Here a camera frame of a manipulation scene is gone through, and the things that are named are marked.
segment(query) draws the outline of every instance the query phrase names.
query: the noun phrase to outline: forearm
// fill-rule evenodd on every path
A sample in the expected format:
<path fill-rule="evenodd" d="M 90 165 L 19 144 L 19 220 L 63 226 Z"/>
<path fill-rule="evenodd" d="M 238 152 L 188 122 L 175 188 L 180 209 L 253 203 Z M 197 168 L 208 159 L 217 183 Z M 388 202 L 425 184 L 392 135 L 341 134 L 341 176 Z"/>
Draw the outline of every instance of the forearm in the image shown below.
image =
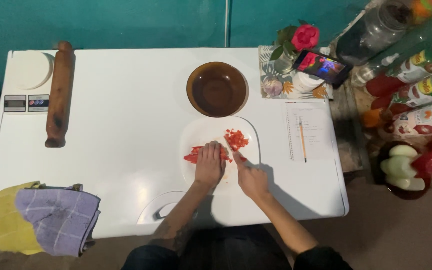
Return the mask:
<path fill-rule="evenodd" d="M 150 244 L 159 245 L 179 253 L 188 241 L 193 213 L 209 189 L 210 187 L 205 184 L 194 182 L 188 192 L 158 226 Z"/>
<path fill-rule="evenodd" d="M 297 254 L 318 245 L 315 238 L 289 214 L 273 195 L 255 200 L 256 205 L 272 222 L 284 243 Z"/>

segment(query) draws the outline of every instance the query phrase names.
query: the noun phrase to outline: hand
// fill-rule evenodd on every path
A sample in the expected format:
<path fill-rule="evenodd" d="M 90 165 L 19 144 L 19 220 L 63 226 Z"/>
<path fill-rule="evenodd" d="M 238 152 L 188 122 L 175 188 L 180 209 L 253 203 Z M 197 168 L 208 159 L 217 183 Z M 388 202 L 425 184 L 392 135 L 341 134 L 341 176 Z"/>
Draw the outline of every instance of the hand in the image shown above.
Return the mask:
<path fill-rule="evenodd" d="M 216 187 L 226 168 L 226 161 L 219 156 L 221 147 L 221 144 L 212 141 L 199 149 L 195 183 L 208 185 L 209 188 Z"/>
<path fill-rule="evenodd" d="M 266 200 L 271 196 L 268 190 L 268 175 L 262 169 L 249 168 L 244 165 L 239 152 L 233 153 L 237 164 L 237 183 L 244 194 L 254 202 Z"/>

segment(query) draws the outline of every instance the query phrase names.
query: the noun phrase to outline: vase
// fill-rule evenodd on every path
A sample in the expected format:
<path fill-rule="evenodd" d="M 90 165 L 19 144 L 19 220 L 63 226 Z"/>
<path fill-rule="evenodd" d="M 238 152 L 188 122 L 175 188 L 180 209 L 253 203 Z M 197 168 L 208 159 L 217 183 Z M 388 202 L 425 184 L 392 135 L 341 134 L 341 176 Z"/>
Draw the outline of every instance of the vase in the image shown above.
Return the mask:
<path fill-rule="evenodd" d="M 281 56 L 274 60 L 274 70 L 276 70 L 279 74 L 290 73 L 291 70 L 293 70 L 293 64 L 296 58 L 296 55 L 288 52 L 286 49 L 283 49 Z"/>

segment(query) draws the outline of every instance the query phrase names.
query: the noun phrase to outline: yellow towel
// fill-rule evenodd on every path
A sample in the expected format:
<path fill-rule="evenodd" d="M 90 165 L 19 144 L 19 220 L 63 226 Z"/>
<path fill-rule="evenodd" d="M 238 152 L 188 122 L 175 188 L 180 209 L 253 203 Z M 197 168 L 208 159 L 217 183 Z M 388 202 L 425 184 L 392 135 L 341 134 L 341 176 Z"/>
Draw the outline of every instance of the yellow towel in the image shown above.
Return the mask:
<path fill-rule="evenodd" d="M 39 185 L 39 181 L 8 187 L 0 191 L 1 251 L 19 251 L 26 255 L 44 251 L 36 240 L 33 225 L 23 219 L 15 206 L 18 190 L 37 185 Z"/>

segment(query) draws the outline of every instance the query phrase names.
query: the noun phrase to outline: purple checkered towel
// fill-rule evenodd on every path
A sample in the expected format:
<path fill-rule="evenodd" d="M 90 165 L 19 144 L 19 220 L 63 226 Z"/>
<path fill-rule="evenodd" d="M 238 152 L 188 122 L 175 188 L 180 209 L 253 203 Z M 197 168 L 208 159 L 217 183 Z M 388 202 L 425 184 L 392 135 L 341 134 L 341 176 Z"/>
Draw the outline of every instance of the purple checkered towel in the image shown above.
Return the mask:
<path fill-rule="evenodd" d="M 98 218 L 99 199 L 89 193 L 66 189 L 20 189 L 14 204 L 33 224 L 45 252 L 78 257 Z"/>

